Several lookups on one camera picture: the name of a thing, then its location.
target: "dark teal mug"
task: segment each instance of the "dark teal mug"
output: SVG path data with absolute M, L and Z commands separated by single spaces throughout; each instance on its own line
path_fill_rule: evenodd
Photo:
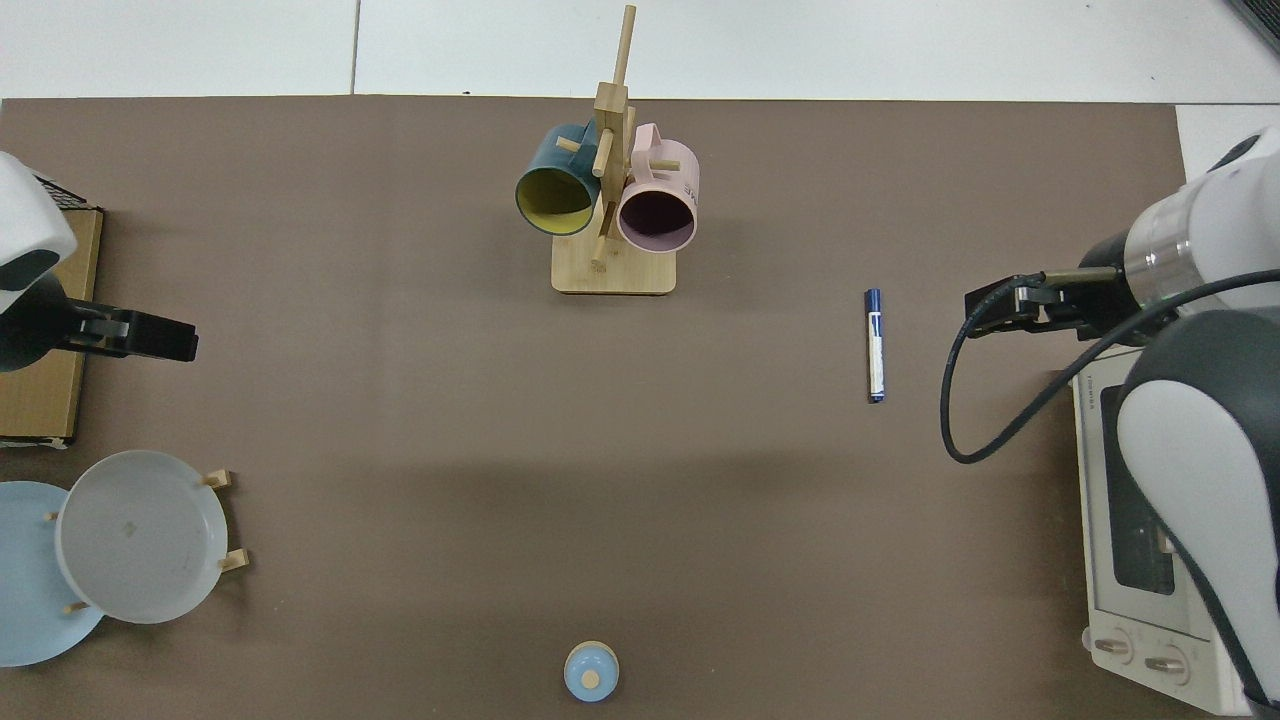
M 566 147 L 573 145 L 576 150 Z M 529 224 L 549 234 L 573 234 L 591 222 L 600 196 L 600 178 L 591 174 L 598 145 L 594 119 L 547 133 L 516 183 L 516 206 Z

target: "pink mug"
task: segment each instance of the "pink mug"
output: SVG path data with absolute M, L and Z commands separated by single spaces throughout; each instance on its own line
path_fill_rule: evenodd
M 618 231 L 640 250 L 675 252 L 698 232 L 698 156 L 663 140 L 653 123 L 636 128 L 631 150 L 635 182 L 622 191 Z

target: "white plate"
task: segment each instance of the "white plate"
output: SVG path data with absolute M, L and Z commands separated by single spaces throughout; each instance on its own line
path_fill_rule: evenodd
M 201 478 L 148 450 L 86 470 L 58 518 L 58 564 L 72 589 L 129 623 L 164 623 L 200 605 L 227 556 L 227 516 Z
M 54 523 L 67 491 L 45 483 L 0 483 L 0 667 L 61 655 L 102 619 L 93 607 L 63 612 L 79 598 L 67 585 L 54 551 Z

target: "black cable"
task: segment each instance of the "black cable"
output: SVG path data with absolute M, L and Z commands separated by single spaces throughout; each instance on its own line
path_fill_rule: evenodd
M 1057 395 L 1064 387 L 1066 387 L 1071 378 L 1074 378 L 1085 365 L 1092 363 L 1105 352 L 1108 347 L 1119 342 L 1121 338 L 1128 336 L 1138 325 L 1142 325 L 1155 318 L 1160 318 L 1166 313 L 1176 309 L 1180 305 L 1187 305 L 1188 302 L 1199 300 L 1202 297 L 1208 297 L 1210 295 L 1217 295 L 1219 292 L 1225 292 L 1228 290 L 1235 290 L 1238 287 L 1247 287 L 1253 284 L 1262 284 L 1268 282 L 1280 282 L 1280 269 L 1275 270 L 1261 270 L 1257 273 L 1245 273 L 1243 275 L 1234 275 L 1230 278 L 1224 278 L 1211 283 L 1204 283 L 1199 287 L 1179 292 L 1172 297 L 1161 300 L 1155 305 L 1144 307 L 1137 315 L 1133 315 L 1128 320 L 1120 323 L 1111 332 L 1102 336 L 1097 342 L 1094 342 L 1088 350 L 1080 354 L 1074 363 L 1068 365 L 1062 372 L 1060 372 L 1046 387 L 1037 395 L 1028 405 L 1019 413 L 1000 434 L 996 436 L 991 442 L 982 446 L 974 452 L 961 452 L 956 448 L 955 439 L 951 437 L 951 377 L 955 374 L 956 360 L 960 356 L 960 346 L 964 345 L 965 338 L 977 324 L 978 318 L 980 318 L 987 309 L 1002 300 L 1006 295 L 1014 292 L 1019 287 L 1033 287 L 1043 281 L 1044 274 L 1038 273 L 1036 275 L 1015 275 L 1010 278 L 1005 284 L 991 291 L 987 297 L 982 299 L 974 309 L 973 313 L 965 318 L 964 325 L 960 327 L 960 333 L 956 334 L 955 342 L 951 343 L 951 352 L 947 354 L 947 365 L 942 372 L 942 393 L 938 398 L 938 419 L 942 428 L 942 445 L 947 448 L 947 455 L 951 456 L 956 462 L 964 462 L 966 465 L 973 462 L 980 462 L 987 457 L 991 457 L 997 450 L 1005 446 L 1010 438 L 1018 434 L 1027 423 L 1039 413 L 1048 401 Z

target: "blue marker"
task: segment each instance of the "blue marker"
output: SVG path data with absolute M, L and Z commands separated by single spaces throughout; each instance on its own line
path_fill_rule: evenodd
M 884 329 L 878 287 L 867 291 L 867 375 L 872 402 L 884 402 Z

